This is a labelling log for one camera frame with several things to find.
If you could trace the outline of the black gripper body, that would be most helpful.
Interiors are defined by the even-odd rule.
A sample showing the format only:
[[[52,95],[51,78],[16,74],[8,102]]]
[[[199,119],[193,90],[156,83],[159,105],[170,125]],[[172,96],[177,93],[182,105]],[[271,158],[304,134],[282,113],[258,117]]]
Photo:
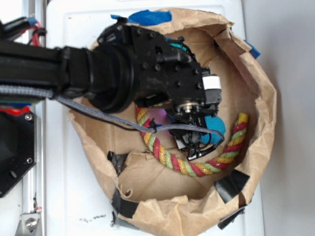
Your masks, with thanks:
[[[208,122],[218,114],[221,80],[203,68],[194,54],[183,49],[147,49],[137,52],[139,108],[164,109],[176,129],[170,133],[189,161],[213,152],[221,131]]]

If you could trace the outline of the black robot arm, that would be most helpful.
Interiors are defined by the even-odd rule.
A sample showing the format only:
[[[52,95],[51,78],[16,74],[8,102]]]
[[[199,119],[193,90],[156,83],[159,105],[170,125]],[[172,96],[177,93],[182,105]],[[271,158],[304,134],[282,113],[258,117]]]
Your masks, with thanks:
[[[162,108],[172,118],[170,133],[188,150],[188,160],[203,157],[223,141],[209,127],[221,102],[218,76],[202,67],[184,39],[119,20],[106,28],[94,50],[47,49],[16,38],[27,30],[42,33],[39,24],[19,18],[0,26],[0,102],[21,107],[45,98],[71,107],[84,97],[105,114],[131,103]]]

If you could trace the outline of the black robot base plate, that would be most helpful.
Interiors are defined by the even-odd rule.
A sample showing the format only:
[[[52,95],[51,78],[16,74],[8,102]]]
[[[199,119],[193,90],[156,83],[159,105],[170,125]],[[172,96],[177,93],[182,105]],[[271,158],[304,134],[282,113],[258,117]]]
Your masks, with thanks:
[[[35,116],[0,113],[0,197],[35,165]]]

